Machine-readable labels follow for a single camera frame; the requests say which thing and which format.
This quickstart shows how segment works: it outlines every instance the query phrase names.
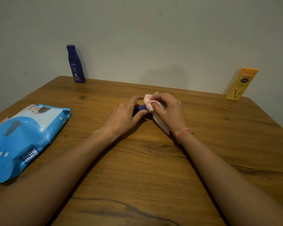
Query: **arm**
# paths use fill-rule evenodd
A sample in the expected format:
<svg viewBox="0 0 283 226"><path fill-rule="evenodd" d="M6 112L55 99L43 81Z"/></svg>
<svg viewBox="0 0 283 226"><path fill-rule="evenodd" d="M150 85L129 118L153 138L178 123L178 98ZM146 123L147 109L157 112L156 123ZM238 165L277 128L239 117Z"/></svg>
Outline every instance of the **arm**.
<svg viewBox="0 0 283 226"><path fill-rule="evenodd" d="M90 163L147 113L133 108L142 96L114 109L103 127L37 171L0 193L0 226L45 225Z"/></svg>
<svg viewBox="0 0 283 226"><path fill-rule="evenodd" d="M170 94L156 94L151 100L161 100L167 105L166 110L161 110L156 103L152 104L174 136L187 128L180 101ZM180 143L231 225L283 225L283 206L275 199L249 182L193 134L183 137Z"/></svg>

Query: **person's right hand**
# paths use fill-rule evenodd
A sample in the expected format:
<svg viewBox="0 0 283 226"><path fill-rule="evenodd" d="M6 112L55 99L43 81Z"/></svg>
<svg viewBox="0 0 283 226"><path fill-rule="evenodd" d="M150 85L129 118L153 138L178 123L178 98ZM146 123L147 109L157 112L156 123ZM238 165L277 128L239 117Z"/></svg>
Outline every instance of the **person's right hand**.
<svg viewBox="0 0 283 226"><path fill-rule="evenodd" d="M181 101L168 93L154 94L150 100L160 101L166 106L166 110L163 110L157 103L151 104L154 112L159 115L175 137L187 129Z"/></svg>

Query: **person's right arm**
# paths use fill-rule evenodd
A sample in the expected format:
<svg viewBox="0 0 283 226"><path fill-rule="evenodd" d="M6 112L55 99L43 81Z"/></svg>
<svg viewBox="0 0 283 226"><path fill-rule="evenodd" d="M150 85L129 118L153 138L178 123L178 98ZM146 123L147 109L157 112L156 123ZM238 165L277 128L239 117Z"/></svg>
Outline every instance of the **person's right arm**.
<svg viewBox="0 0 283 226"><path fill-rule="evenodd" d="M181 102L170 94L155 94L151 100L163 101L154 111L178 136L187 129ZM231 225L283 225L283 206L242 176L193 134L180 141Z"/></svg>

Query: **wet wipes package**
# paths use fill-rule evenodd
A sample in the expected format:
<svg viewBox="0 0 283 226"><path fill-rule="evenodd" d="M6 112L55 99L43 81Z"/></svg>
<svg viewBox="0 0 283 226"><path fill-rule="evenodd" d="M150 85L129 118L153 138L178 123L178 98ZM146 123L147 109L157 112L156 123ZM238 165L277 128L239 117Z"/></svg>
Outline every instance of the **wet wipes package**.
<svg viewBox="0 0 283 226"><path fill-rule="evenodd" d="M69 108L30 105L0 124L0 182L19 175L69 119Z"/></svg>

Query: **hand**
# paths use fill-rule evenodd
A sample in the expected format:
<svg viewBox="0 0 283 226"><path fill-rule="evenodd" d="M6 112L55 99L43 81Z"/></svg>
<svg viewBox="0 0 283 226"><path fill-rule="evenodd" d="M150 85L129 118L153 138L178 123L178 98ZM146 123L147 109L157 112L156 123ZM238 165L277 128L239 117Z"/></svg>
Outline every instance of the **hand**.
<svg viewBox="0 0 283 226"><path fill-rule="evenodd" d="M143 98L144 96L136 95L129 102L121 103L118 107L115 107L108 120L101 127L101 130L112 134L113 138L117 139L132 129L148 113L147 110L141 110L132 117L134 106L138 106L136 104L137 100L142 100Z"/></svg>
<svg viewBox="0 0 283 226"><path fill-rule="evenodd" d="M159 115L175 137L187 129L181 101L168 93L154 94L150 100L160 101L166 106L166 110L163 110L157 103L152 103L154 112Z"/></svg>

